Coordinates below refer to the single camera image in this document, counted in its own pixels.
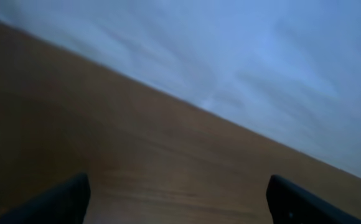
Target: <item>white cloth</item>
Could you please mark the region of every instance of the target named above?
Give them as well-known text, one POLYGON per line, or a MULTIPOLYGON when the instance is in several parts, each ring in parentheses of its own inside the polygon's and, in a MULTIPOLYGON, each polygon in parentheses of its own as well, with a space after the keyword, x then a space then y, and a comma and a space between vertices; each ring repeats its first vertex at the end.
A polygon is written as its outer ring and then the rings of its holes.
POLYGON ((0 20, 361 177, 361 1, 0 0, 0 20))

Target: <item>black object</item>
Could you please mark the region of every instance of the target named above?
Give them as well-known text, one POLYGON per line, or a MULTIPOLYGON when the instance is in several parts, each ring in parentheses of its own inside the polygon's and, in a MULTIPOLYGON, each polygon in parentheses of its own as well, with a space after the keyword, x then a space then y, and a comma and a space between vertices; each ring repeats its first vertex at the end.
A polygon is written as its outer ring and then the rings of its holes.
POLYGON ((0 224, 82 224, 89 204, 88 176, 79 174, 0 217, 0 224))
POLYGON ((361 224, 361 220, 278 175, 270 178, 266 199, 274 224, 361 224))

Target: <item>white object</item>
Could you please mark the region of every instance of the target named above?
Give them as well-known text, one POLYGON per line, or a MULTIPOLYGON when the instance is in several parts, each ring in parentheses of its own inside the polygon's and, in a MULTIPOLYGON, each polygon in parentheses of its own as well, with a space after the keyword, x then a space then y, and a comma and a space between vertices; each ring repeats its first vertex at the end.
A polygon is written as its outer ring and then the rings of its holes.
POLYGON ((0 21, 361 177, 361 1, 0 0, 0 21))

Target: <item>wrinkled white fabric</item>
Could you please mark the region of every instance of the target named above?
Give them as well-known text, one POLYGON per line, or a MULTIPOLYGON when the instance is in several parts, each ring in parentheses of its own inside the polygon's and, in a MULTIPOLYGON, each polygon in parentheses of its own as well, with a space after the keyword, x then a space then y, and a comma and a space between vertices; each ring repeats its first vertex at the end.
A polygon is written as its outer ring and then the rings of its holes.
POLYGON ((361 1, 0 0, 0 21, 361 177, 361 1))

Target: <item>wooden floor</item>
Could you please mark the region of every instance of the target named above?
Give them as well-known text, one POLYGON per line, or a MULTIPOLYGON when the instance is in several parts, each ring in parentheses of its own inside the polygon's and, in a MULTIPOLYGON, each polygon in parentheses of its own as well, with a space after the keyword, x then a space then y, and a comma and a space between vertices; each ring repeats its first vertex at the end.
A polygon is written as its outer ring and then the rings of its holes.
POLYGON ((85 223, 272 223, 271 174, 361 218, 361 179, 0 25, 0 208, 82 170, 85 223))

